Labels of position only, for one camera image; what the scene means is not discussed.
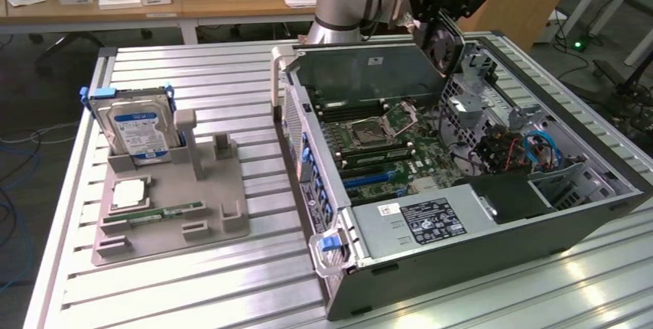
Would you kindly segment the green RAM stick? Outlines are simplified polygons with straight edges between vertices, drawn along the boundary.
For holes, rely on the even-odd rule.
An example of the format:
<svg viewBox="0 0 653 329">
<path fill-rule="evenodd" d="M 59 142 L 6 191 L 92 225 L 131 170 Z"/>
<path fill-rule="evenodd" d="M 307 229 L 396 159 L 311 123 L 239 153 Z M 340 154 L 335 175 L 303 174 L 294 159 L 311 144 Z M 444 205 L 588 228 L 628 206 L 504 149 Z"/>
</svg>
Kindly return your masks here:
<svg viewBox="0 0 653 329">
<path fill-rule="evenodd" d="M 132 213 L 124 213 L 103 219 L 104 223 L 114 223 L 120 221 L 127 221 L 128 223 L 142 223 L 151 220 L 166 220 L 182 217 L 186 211 L 195 210 L 204 207 L 204 202 L 194 202 L 190 204 L 182 204 L 174 207 L 156 208 L 150 210 L 143 210 Z"/>
</svg>

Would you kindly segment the grey parts rack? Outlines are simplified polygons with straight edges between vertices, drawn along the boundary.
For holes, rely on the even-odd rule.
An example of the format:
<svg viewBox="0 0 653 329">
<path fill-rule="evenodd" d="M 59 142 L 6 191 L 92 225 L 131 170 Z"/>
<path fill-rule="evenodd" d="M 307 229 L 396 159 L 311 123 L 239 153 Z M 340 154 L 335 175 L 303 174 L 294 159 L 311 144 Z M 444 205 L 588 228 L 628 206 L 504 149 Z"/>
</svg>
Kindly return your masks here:
<svg viewBox="0 0 653 329">
<path fill-rule="evenodd" d="M 239 239 L 251 233 L 238 143 L 227 133 L 216 133 L 211 142 L 198 143 L 192 109 L 176 111 L 174 123 L 186 144 L 171 150 L 170 162 L 128 168 L 122 157 L 110 158 L 92 245 L 95 266 Z M 115 209 L 115 185 L 127 180 L 144 181 L 146 199 L 135 207 Z M 106 217 L 194 202 L 204 202 L 206 206 L 178 218 L 103 222 Z"/>
</svg>

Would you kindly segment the wooden cabinet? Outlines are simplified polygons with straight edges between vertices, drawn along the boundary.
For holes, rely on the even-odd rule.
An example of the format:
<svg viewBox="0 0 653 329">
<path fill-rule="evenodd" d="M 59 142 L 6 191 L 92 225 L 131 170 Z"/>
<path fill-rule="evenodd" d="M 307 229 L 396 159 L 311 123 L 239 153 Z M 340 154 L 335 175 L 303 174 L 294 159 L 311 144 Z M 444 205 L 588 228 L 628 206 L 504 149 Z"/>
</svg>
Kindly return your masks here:
<svg viewBox="0 0 653 329">
<path fill-rule="evenodd" d="M 458 21 L 460 29 L 500 31 L 530 51 L 560 0 L 487 0 L 470 18 Z"/>
</svg>

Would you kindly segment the metal socket cover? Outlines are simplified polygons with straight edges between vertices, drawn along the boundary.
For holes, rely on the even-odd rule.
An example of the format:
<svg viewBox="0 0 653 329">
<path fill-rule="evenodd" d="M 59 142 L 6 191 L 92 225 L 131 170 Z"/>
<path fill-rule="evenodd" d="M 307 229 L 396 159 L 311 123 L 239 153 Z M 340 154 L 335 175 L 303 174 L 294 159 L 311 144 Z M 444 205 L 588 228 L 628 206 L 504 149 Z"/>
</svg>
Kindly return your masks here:
<svg viewBox="0 0 653 329">
<path fill-rule="evenodd" d="M 388 134 L 396 137 L 419 122 L 416 107 L 408 101 L 402 101 L 384 114 L 382 122 Z"/>
</svg>

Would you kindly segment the blue expansion slot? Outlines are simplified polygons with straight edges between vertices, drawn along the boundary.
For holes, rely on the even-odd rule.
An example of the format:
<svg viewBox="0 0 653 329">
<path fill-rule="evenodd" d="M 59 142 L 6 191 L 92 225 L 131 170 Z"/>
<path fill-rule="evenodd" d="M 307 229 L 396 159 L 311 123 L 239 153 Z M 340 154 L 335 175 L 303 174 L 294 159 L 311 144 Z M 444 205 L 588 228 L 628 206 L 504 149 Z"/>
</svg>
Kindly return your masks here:
<svg viewBox="0 0 653 329">
<path fill-rule="evenodd" d="M 359 176 L 343 181 L 343 186 L 346 189 L 363 187 L 371 184 L 386 183 L 395 178 L 398 171 L 384 171 L 379 174 L 371 174 L 366 176 Z"/>
</svg>

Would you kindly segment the open dark PC case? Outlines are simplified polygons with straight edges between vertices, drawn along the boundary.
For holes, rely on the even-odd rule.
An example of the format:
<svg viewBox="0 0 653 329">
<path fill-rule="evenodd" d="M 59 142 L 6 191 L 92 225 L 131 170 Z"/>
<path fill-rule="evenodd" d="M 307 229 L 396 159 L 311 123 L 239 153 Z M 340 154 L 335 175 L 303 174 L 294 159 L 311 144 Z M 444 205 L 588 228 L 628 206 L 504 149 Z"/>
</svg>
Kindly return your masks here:
<svg viewBox="0 0 653 329">
<path fill-rule="evenodd" d="M 347 196 L 320 130 L 318 107 L 415 98 L 438 114 L 436 130 L 446 142 L 440 101 L 451 75 L 444 77 L 438 72 L 419 47 L 407 40 L 283 45 L 294 46 L 296 60 L 282 78 L 286 95 L 282 105 L 274 109 L 275 126 L 331 321 L 367 314 L 408 298 L 567 252 L 600 227 L 653 198 L 653 183 L 623 157 L 630 146 L 612 147 L 596 132 L 602 117 L 507 38 L 479 34 L 466 39 L 463 60 L 480 52 L 492 57 L 498 64 L 494 81 L 515 107 L 508 126 L 494 126 L 474 147 L 452 142 L 454 155 L 478 169 L 464 178 L 499 174 L 528 177 L 536 171 L 558 171 L 588 162 L 596 170 L 608 171 L 610 178 L 631 184 L 639 194 L 567 210 L 552 207 L 552 213 L 499 224 L 487 233 L 456 243 L 372 259 L 360 240 L 354 214 L 358 206 Z M 316 156 L 335 211 L 332 225 L 322 233 L 314 231 L 300 191 L 303 134 Z M 462 179 L 451 187 L 464 185 Z M 486 198 L 480 198 L 495 220 L 495 210 Z M 340 250 L 320 252 L 320 238 L 334 234 L 342 239 Z"/>
</svg>

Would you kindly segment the black computer fan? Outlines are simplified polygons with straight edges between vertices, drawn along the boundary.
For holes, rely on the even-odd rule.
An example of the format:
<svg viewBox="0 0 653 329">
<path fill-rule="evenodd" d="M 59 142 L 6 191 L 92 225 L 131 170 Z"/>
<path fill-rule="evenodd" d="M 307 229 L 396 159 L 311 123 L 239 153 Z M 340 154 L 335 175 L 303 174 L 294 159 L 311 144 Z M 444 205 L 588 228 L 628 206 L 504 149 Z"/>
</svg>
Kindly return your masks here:
<svg viewBox="0 0 653 329">
<path fill-rule="evenodd" d="M 464 57 L 464 33 L 450 15 L 440 11 L 426 22 L 415 20 L 408 28 L 414 42 L 438 72 L 450 77 Z"/>
</svg>

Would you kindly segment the black chair base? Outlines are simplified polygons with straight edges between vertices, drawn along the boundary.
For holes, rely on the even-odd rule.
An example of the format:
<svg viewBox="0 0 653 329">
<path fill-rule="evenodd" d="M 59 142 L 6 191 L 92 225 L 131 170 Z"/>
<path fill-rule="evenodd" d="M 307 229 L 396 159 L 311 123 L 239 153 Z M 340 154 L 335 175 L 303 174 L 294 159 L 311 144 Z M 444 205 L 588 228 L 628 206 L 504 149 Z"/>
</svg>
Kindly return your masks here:
<svg viewBox="0 0 653 329">
<path fill-rule="evenodd" d="M 75 41 L 86 40 L 94 44 L 98 48 L 106 47 L 103 42 L 86 31 L 77 31 L 67 33 L 38 56 L 34 64 L 35 71 L 39 76 L 50 76 L 53 74 L 53 69 L 46 65 L 47 60 L 59 53 L 67 46 L 70 46 Z"/>
</svg>

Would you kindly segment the CPU socket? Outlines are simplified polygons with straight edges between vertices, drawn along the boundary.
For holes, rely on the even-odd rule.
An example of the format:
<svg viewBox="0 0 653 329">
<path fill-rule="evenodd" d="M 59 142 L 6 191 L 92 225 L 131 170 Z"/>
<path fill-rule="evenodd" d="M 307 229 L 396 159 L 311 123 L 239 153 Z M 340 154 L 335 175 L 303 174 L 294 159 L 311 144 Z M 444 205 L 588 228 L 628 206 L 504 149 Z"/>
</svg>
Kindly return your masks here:
<svg viewBox="0 0 653 329">
<path fill-rule="evenodd" d="M 386 144 L 387 135 L 382 124 L 376 119 L 354 122 L 348 125 L 354 144 L 364 147 Z"/>
</svg>

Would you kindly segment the small silver heatsink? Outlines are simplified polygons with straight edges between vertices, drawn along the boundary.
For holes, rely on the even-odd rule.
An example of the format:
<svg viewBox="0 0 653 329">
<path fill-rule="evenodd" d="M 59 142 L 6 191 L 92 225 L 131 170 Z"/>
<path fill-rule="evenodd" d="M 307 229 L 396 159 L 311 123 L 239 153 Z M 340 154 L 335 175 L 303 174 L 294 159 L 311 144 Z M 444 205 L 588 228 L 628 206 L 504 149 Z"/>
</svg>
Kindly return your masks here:
<svg viewBox="0 0 653 329">
<path fill-rule="evenodd" d="M 416 194 L 428 191 L 428 190 L 439 190 L 440 184 L 438 182 L 438 178 L 434 176 L 416 178 L 412 181 L 412 190 Z"/>
</svg>

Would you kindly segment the black RAM stick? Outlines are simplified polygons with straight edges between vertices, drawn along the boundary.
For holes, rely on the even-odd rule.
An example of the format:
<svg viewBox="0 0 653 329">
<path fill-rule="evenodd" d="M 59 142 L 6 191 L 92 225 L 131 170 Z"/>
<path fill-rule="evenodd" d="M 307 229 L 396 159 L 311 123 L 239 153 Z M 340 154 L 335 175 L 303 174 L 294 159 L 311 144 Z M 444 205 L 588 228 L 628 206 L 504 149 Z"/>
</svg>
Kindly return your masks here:
<svg viewBox="0 0 653 329">
<path fill-rule="evenodd" d="M 343 168 L 358 168 L 367 165 L 379 165 L 411 159 L 416 154 L 414 148 L 398 148 L 383 151 L 371 151 L 355 155 L 343 155 L 340 165 Z"/>
</svg>

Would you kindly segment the perforated metal drive cage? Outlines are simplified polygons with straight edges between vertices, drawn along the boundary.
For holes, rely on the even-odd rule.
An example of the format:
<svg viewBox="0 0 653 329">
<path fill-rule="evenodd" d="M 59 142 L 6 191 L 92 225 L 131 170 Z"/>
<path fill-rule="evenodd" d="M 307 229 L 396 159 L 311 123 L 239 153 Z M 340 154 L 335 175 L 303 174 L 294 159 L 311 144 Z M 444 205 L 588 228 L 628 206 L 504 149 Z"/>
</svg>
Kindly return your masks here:
<svg viewBox="0 0 653 329">
<path fill-rule="evenodd" d="M 460 72 L 451 75 L 440 101 L 447 143 L 463 142 L 474 147 L 494 126 L 508 126 L 515 103 L 494 81 L 496 67 L 492 57 L 480 52 L 464 58 Z"/>
</svg>

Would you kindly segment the blue card retainer row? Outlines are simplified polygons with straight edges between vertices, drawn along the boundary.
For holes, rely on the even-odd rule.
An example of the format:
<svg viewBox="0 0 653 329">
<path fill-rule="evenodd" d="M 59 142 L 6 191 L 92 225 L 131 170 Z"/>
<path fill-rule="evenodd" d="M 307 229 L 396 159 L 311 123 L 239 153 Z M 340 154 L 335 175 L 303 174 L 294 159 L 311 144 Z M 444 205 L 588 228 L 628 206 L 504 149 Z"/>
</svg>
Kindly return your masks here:
<svg viewBox="0 0 653 329">
<path fill-rule="evenodd" d="M 314 231 L 322 233 L 332 225 L 335 211 L 330 201 L 326 183 L 320 175 L 316 156 L 314 155 L 306 134 L 303 134 L 303 150 L 300 156 L 300 191 L 303 193 L 307 215 L 312 222 Z"/>
</svg>

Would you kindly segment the grey power supply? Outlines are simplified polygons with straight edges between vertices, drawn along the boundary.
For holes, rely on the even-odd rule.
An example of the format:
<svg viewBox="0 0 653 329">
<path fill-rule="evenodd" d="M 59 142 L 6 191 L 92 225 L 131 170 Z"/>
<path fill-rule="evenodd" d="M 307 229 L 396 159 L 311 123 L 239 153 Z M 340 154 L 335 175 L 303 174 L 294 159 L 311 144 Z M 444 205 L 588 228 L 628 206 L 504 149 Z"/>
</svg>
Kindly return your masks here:
<svg viewBox="0 0 653 329">
<path fill-rule="evenodd" d="M 467 184 L 358 206 L 354 214 L 372 259 L 434 249 L 499 226 Z"/>
</svg>

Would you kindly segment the hard disk in blue caddy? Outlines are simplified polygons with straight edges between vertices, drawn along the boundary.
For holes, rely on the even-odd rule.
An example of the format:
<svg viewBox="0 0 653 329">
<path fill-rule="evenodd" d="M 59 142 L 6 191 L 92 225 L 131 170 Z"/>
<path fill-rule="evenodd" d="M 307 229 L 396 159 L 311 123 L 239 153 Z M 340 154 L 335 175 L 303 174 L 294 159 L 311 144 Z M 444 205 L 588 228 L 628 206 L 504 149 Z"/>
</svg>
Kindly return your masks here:
<svg viewBox="0 0 653 329">
<path fill-rule="evenodd" d="M 183 141 L 174 125 L 176 111 L 171 85 L 135 90 L 80 89 L 80 102 L 98 121 L 114 155 L 127 155 L 136 166 L 170 162 Z"/>
</svg>

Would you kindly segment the grey metal disk bay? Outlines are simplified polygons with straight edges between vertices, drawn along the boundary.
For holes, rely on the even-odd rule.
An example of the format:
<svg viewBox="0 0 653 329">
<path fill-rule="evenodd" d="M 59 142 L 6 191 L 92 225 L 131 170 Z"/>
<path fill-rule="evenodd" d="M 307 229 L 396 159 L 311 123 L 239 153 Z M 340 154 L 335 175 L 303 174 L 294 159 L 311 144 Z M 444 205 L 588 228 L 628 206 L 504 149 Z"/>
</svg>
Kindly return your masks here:
<svg viewBox="0 0 653 329">
<path fill-rule="evenodd" d="M 551 207 L 558 210 L 639 194 L 631 184 L 620 178 L 610 178 L 610 172 L 596 170 L 588 162 L 558 171 L 536 171 L 528 178 Z"/>
</svg>

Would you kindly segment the blue case latch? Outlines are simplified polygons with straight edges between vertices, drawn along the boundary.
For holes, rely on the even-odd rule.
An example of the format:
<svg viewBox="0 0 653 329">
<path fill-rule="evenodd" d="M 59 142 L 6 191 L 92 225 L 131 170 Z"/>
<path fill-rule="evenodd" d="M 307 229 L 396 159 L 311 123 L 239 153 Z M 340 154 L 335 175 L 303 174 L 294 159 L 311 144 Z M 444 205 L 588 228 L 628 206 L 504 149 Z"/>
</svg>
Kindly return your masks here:
<svg viewBox="0 0 653 329">
<path fill-rule="evenodd" d="M 324 236 L 320 238 L 319 243 L 320 252 L 332 252 L 340 250 L 342 248 L 342 239 L 338 234 Z"/>
</svg>

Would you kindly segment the green motherboard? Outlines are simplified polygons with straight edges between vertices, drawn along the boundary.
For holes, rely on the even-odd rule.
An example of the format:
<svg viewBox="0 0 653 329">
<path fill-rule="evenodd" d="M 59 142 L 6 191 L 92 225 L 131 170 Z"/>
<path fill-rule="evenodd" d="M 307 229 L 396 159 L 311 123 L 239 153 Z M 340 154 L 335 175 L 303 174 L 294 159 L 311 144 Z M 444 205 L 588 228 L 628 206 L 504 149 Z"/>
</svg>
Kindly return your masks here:
<svg viewBox="0 0 653 329">
<path fill-rule="evenodd" d="M 384 128 L 382 118 L 402 101 L 408 101 L 416 107 L 419 122 L 396 137 L 390 135 L 384 129 L 386 144 L 364 147 L 355 145 L 348 125 L 376 119 Z M 451 187 L 460 178 L 478 170 L 474 164 L 454 155 L 454 144 L 443 142 L 439 138 L 438 114 L 415 98 L 378 99 L 351 105 L 319 106 L 318 120 L 342 182 L 384 171 L 398 171 L 395 178 L 386 183 L 344 188 L 351 204 L 355 206 L 416 194 L 412 190 L 412 181 L 416 178 L 436 177 L 440 189 L 443 189 Z M 398 148 L 414 148 L 415 156 L 403 161 L 371 164 L 358 168 L 343 168 L 340 165 L 343 155 Z"/>
</svg>

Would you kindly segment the black floor equipment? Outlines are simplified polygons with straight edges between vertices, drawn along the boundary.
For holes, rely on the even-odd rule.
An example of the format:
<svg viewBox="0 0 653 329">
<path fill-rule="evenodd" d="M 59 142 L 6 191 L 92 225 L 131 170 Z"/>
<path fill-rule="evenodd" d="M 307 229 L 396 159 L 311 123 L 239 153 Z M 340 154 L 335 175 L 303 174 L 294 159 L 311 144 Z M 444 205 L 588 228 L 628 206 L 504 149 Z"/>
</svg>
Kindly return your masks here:
<svg viewBox="0 0 653 329">
<path fill-rule="evenodd" d="M 614 118 L 627 119 L 630 126 L 653 136 L 653 86 L 640 83 L 646 70 L 653 63 L 653 53 L 626 78 L 606 60 L 595 60 L 596 77 L 607 77 L 614 87 L 600 95 L 602 106 Z"/>
</svg>

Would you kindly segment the silver CPU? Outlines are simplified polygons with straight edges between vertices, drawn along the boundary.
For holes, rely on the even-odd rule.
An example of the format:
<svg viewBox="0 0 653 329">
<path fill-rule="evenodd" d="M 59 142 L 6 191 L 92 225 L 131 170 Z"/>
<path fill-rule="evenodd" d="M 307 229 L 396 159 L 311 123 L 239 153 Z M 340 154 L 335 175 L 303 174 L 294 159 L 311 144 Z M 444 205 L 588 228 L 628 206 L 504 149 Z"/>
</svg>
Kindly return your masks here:
<svg viewBox="0 0 653 329">
<path fill-rule="evenodd" d="M 144 199 L 146 183 L 143 180 L 127 180 L 116 183 L 112 198 L 115 209 L 135 207 Z"/>
</svg>

